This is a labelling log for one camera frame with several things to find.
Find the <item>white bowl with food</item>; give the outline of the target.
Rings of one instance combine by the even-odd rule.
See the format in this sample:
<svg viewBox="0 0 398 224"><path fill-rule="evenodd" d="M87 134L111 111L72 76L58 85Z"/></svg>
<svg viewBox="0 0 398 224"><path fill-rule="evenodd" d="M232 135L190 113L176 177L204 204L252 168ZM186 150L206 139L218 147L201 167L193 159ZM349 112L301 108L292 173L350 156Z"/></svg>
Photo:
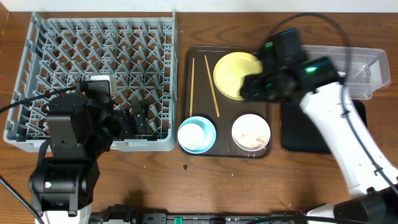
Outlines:
<svg viewBox="0 0 398 224"><path fill-rule="evenodd" d="M244 114L232 125L231 136L234 143L248 152L264 149L271 140L268 122L256 114Z"/></svg>

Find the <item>white cup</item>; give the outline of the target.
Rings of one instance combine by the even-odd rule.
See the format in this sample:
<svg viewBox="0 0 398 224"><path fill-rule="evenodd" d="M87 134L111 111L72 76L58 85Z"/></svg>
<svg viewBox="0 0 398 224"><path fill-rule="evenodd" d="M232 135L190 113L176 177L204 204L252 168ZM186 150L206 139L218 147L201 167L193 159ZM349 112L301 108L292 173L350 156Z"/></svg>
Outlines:
<svg viewBox="0 0 398 224"><path fill-rule="evenodd" d="M204 130L197 124L184 124L178 131L178 141L188 150L197 150L205 141Z"/></svg>

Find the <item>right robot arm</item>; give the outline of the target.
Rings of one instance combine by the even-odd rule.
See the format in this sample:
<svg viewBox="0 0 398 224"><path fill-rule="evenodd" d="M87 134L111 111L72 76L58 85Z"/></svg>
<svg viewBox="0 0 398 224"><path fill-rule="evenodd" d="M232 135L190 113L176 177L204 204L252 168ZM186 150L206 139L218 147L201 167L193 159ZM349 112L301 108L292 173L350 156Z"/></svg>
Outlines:
<svg viewBox="0 0 398 224"><path fill-rule="evenodd" d="M261 73L246 75L246 101L296 101L323 137L351 199L308 211L308 223L396 223L397 169L375 143L333 62L310 60L296 29L270 36L258 52Z"/></svg>

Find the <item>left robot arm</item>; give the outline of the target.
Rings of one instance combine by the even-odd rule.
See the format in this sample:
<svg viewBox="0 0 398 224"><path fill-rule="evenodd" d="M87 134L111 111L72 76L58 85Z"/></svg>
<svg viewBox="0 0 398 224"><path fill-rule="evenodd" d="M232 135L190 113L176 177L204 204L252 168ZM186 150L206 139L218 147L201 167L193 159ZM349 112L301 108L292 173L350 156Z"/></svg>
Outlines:
<svg viewBox="0 0 398 224"><path fill-rule="evenodd" d="M114 110L110 97L89 98L81 93L50 101L50 138L41 145L29 178L32 206L40 221L48 223L50 212L82 220L79 212L93 202L100 176L98 158L114 140L146 133L148 110L148 100Z"/></svg>

